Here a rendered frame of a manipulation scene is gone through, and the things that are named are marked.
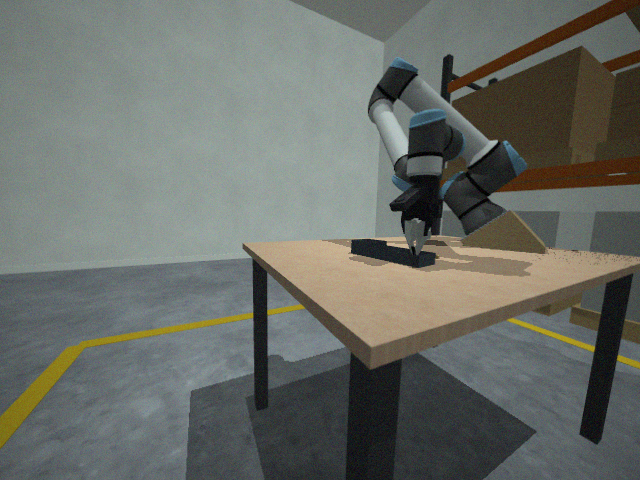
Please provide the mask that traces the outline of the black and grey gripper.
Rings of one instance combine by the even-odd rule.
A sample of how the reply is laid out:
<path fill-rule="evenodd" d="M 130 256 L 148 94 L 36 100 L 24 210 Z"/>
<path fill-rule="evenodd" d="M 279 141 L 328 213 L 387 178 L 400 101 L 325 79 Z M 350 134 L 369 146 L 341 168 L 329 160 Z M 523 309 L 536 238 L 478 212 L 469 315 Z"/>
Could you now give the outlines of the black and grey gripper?
<path fill-rule="evenodd" d="M 443 210 L 443 200 L 438 199 L 439 179 L 437 179 L 436 175 L 411 176 L 409 182 L 415 183 L 415 185 L 426 184 L 428 190 L 409 209 L 402 211 L 401 215 L 401 226 L 410 252 L 414 255 L 415 251 L 415 255 L 418 255 L 425 241 L 431 238 L 431 232 L 428 230 L 432 226 L 433 217 L 434 219 L 442 218 L 442 213 L 439 214 L 439 205 Z M 437 200 L 432 200 L 431 198 Z M 418 218 L 421 221 L 417 224 L 417 220 L 413 220 L 414 218 Z M 416 245 L 414 246 L 413 242 L 415 240 Z"/>

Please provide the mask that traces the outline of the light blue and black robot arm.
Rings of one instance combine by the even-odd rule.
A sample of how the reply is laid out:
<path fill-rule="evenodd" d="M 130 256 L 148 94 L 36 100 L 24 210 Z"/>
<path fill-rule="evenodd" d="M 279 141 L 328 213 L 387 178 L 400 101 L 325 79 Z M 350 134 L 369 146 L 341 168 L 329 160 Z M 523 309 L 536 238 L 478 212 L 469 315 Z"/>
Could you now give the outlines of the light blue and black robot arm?
<path fill-rule="evenodd" d="M 404 192 L 389 205 L 392 212 L 406 211 L 428 192 L 426 184 L 409 182 L 410 176 L 439 176 L 442 159 L 444 165 L 461 155 L 469 172 L 453 175 L 439 195 L 467 236 L 507 211 L 488 196 L 521 174 L 527 163 L 507 141 L 488 140 L 417 72 L 410 63 L 395 58 L 368 105 L 369 119 L 376 124 L 394 167 L 392 182 Z M 415 113 L 410 119 L 409 141 L 391 113 L 397 98 Z"/>

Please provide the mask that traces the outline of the dark grey rack of bins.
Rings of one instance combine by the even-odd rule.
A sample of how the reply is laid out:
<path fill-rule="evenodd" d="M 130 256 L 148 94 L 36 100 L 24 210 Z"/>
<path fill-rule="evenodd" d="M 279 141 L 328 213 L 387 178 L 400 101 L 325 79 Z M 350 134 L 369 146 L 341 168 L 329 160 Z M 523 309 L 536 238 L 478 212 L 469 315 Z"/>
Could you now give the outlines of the dark grey rack of bins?
<path fill-rule="evenodd" d="M 433 265 L 433 252 L 421 251 L 413 255 L 410 249 L 388 246 L 387 241 L 374 239 L 351 240 L 351 253 L 421 268 Z"/>

